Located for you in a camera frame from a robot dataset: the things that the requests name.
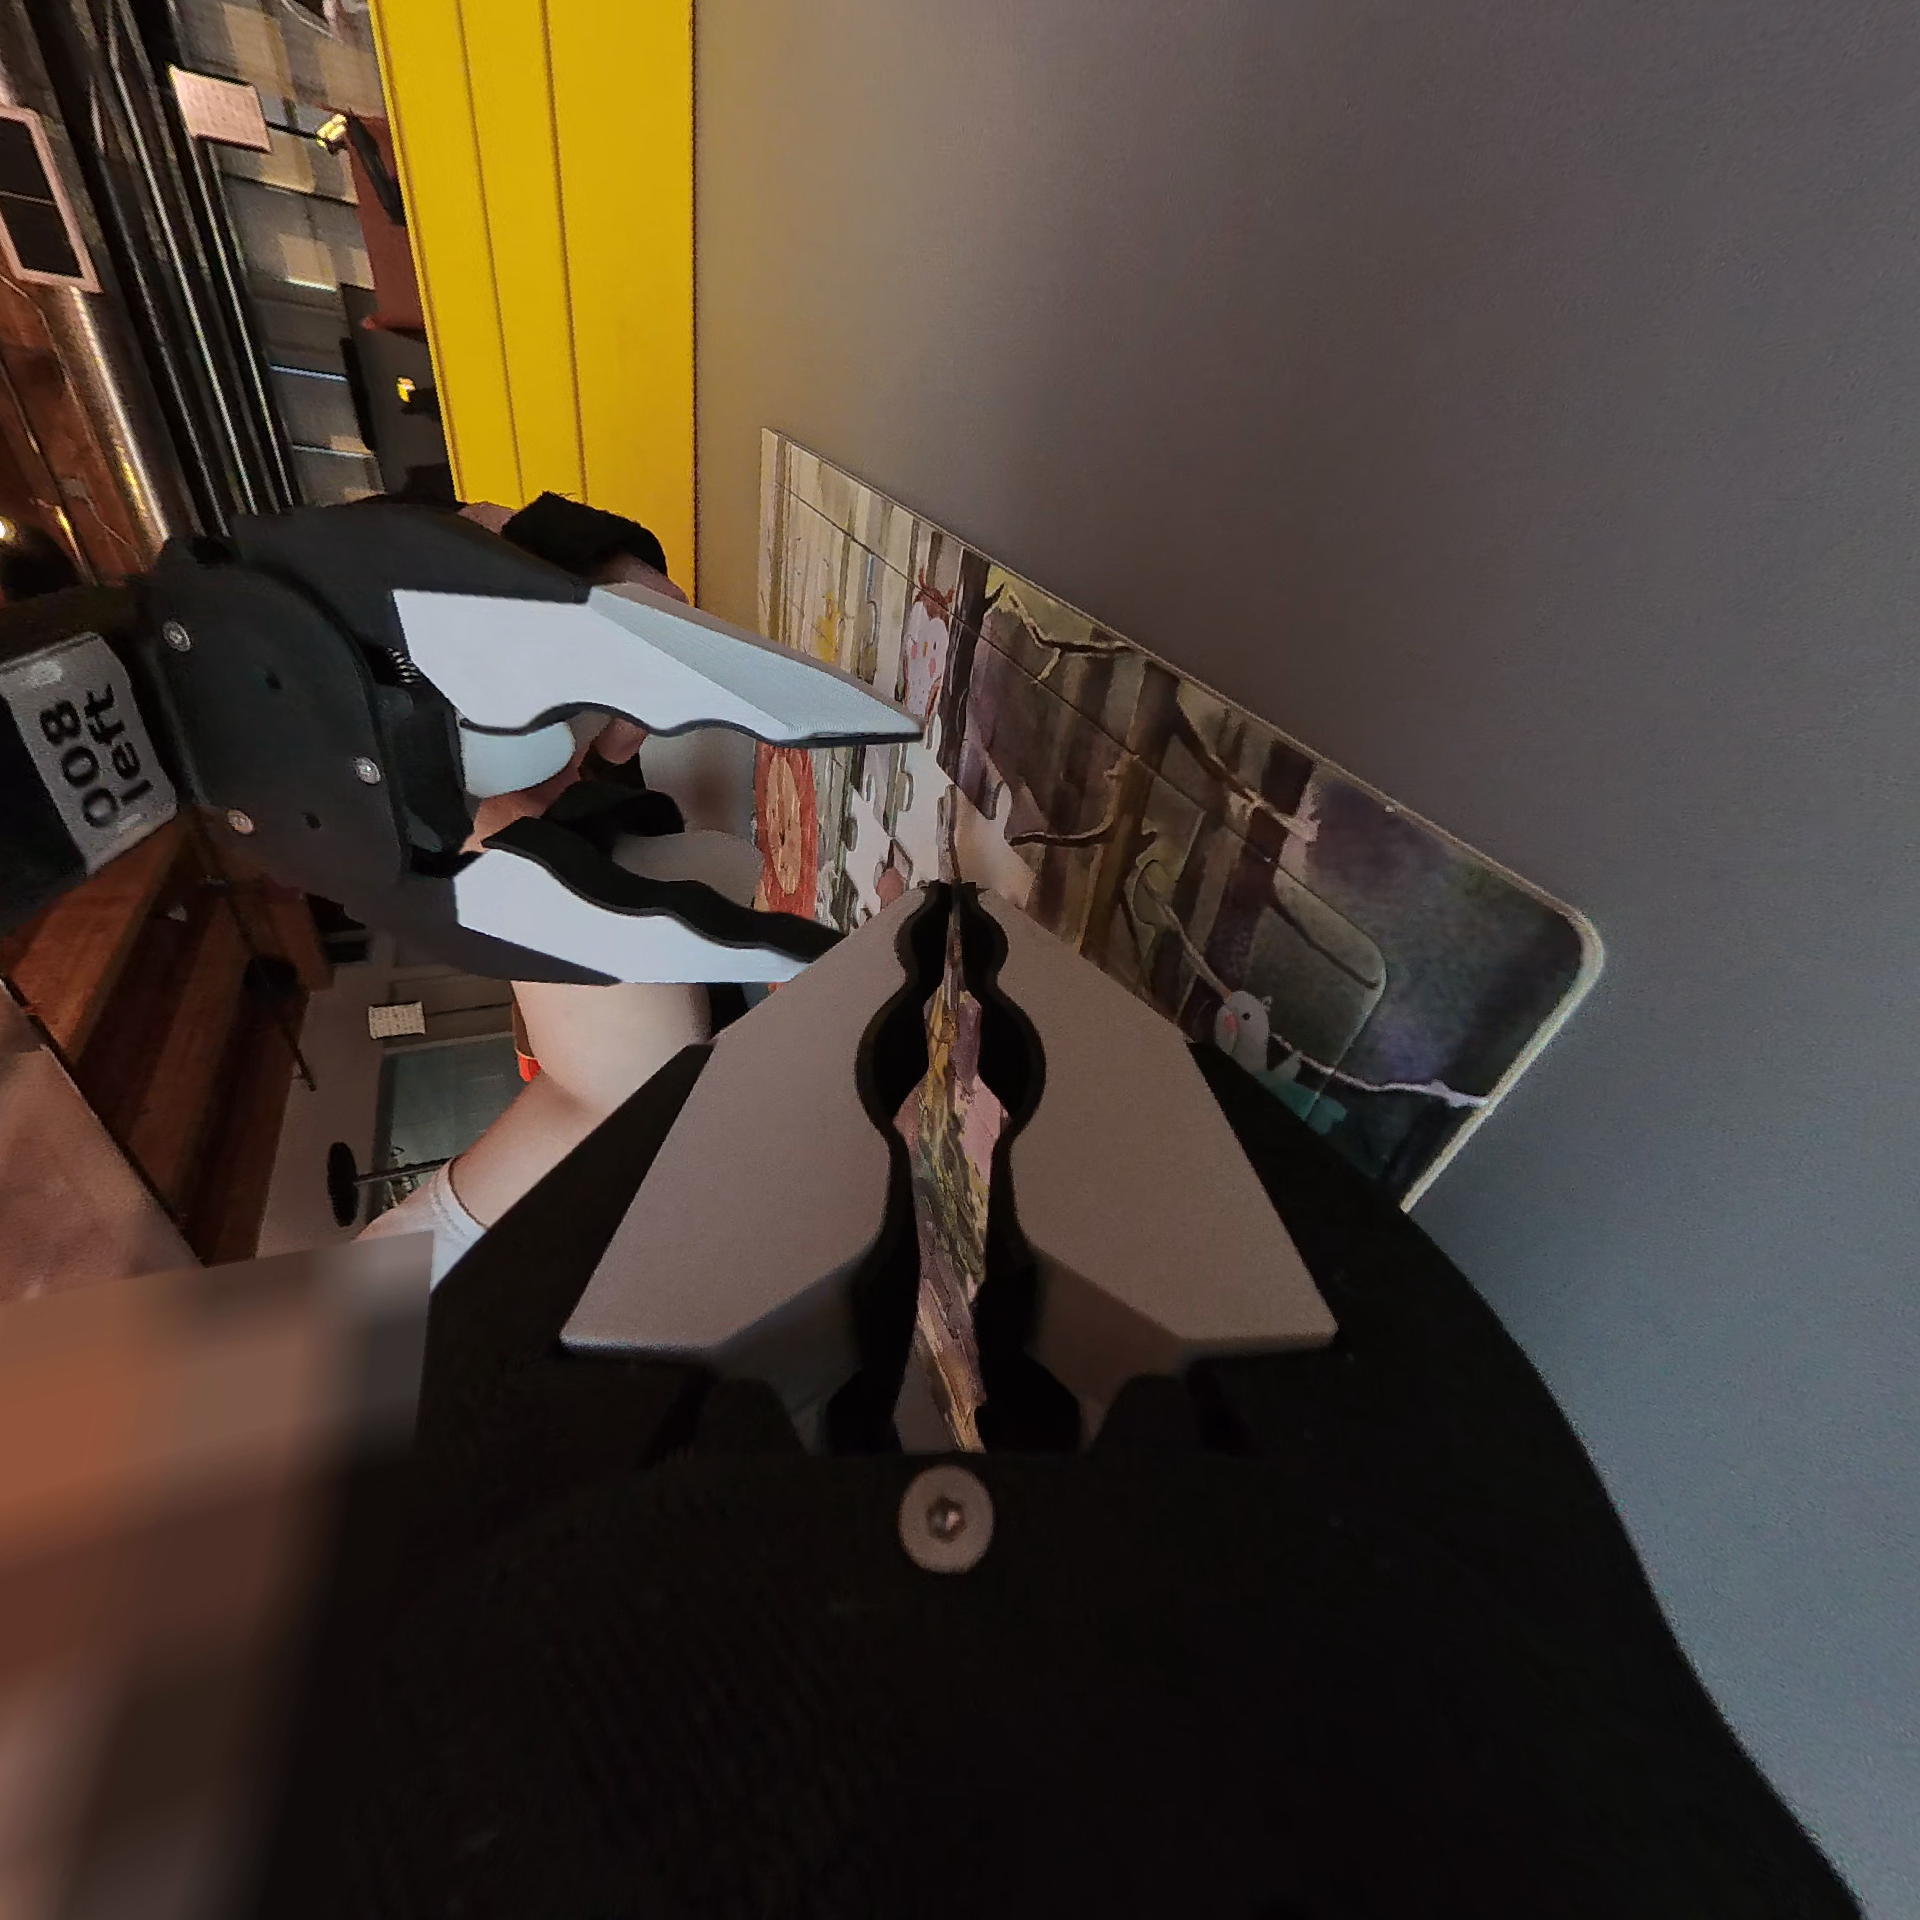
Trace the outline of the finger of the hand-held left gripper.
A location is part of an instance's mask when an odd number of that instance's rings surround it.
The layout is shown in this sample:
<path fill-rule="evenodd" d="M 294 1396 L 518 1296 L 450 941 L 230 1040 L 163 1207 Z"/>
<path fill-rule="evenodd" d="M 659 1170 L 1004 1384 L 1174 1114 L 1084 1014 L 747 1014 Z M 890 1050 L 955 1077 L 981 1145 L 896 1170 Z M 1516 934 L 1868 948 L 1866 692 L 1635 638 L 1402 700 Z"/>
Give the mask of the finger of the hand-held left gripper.
<path fill-rule="evenodd" d="M 642 880 L 702 880 L 752 908 L 762 857 L 752 844 L 618 844 L 616 864 Z M 777 948 L 764 927 L 728 943 L 670 913 L 621 913 L 582 895 L 529 854 L 482 852 L 452 881 L 467 929 L 529 946 L 624 985 L 777 985 L 810 957 Z"/>
<path fill-rule="evenodd" d="M 777 748 L 922 737 L 868 682 L 642 586 L 581 602 L 396 589 L 413 665 L 469 728 L 531 734 L 611 712 L 654 734 L 730 728 Z"/>

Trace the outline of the animal jigsaw puzzle board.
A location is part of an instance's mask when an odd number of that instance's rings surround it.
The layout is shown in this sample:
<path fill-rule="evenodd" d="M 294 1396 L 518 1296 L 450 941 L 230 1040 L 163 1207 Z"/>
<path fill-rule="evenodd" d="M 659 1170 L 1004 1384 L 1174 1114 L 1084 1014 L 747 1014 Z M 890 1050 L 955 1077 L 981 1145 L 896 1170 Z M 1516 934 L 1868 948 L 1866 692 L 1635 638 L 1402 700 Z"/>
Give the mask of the animal jigsaw puzzle board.
<path fill-rule="evenodd" d="M 1598 929 L 1378 786 L 796 438 L 758 438 L 758 625 L 922 721 L 758 750 L 758 903 L 842 929 L 995 890 L 1316 1138 L 1326 1273 L 1410 1213 L 1600 974 Z"/>

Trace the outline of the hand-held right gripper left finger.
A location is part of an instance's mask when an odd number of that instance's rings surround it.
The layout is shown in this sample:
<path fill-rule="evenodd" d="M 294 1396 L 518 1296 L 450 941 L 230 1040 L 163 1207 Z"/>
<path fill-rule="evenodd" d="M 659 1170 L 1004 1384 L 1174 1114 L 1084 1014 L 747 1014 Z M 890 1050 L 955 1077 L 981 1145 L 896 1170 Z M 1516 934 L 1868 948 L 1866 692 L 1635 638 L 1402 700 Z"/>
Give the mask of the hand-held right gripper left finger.
<path fill-rule="evenodd" d="M 896 1452 L 922 1244 L 899 1112 L 929 1072 L 948 886 L 851 932 L 710 1045 L 563 1338 L 770 1384 Z"/>

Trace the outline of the person's left forearm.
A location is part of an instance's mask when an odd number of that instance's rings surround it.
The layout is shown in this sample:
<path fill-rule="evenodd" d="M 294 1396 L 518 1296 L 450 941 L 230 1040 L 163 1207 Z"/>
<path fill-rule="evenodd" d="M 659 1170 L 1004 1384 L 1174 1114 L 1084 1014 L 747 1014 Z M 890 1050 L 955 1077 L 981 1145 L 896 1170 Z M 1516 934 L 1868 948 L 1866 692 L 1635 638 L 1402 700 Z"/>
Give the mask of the person's left forearm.
<path fill-rule="evenodd" d="M 684 1047 L 713 1033 L 708 992 L 697 985 L 514 981 L 513 989 L 540 1072 L 452 1175 L 464 1207 L 484 1225 L 499 1222 Z"/>

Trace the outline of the black light stand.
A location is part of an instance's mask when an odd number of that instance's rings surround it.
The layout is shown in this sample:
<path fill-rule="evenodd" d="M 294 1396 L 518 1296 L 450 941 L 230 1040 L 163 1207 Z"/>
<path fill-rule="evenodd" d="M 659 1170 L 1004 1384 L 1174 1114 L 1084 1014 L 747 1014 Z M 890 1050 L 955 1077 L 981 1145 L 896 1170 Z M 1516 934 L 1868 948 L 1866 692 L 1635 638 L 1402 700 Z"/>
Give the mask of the black light stand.
<path fill-rule="evenodd" d="M 325 1186 L 338 1228 L 356 1228 L 405 1196 L 418 1190 L 445 1159 L 425 1159 L 385 1168 L 361 1168 L 348 1140 L 328 1148 Z"/>

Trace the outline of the person's left hand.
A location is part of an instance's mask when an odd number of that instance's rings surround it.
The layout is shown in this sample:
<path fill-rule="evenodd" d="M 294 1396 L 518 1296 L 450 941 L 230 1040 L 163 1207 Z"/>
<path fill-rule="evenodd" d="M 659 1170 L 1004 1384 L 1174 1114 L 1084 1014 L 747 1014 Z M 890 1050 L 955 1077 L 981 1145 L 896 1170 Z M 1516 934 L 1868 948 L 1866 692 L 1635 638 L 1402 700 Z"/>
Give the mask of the person's left hand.
<path fill-rule="evenodd" d="M 636 556 L 618 552 L 595 570 L 595 583 L 611 589 L 637 586 L 664 597 L 667 601 L 689 602 L 684 589 L 672 583 L 659 566 Z M 592 743 L 592 751 L 609 766 L 630 760 L 648 737 L 648 726 L 630 718 L 611 714 L 601 734 Z"/>

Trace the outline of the yellow plastic bin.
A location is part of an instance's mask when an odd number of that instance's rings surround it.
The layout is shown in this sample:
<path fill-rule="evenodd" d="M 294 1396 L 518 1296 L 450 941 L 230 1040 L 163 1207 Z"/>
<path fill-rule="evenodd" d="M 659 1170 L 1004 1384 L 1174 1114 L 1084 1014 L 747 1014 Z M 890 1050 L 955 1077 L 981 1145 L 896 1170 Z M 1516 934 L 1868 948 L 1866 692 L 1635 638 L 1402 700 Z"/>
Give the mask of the yellow plastic bin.
<path fill-rule="evenodd" d="M 454 489 L 648 524 L 697 584 L 691 1 L 377 1 Z"/>

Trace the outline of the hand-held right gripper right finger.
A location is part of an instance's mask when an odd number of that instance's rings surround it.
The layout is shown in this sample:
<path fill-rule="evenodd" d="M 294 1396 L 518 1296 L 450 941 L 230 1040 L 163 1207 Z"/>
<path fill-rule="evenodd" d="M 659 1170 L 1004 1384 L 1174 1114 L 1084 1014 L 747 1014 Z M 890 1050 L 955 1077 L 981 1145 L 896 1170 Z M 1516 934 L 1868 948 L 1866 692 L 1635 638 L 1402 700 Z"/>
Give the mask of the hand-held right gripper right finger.
<path fill-rule="evenodd" d="M 1180 1028 L 971 885 L 960 953 L 1002 1104 L 982 1445 L 1074 1452 L 1141 1375 L 1326 1349 L 1333 1309 Z"/>

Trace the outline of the grey desk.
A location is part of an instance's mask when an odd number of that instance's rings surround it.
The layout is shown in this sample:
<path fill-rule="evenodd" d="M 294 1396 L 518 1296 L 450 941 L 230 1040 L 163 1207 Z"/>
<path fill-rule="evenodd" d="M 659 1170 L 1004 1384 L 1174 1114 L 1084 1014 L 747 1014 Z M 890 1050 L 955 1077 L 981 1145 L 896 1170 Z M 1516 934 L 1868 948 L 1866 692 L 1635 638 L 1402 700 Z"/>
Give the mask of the grey desk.
<path fill-rule="evenodd" d="M 700 5 L 765 424 L 1586 911 L 1419 1221 L 1915 1916 L 1915 5 Z"/>

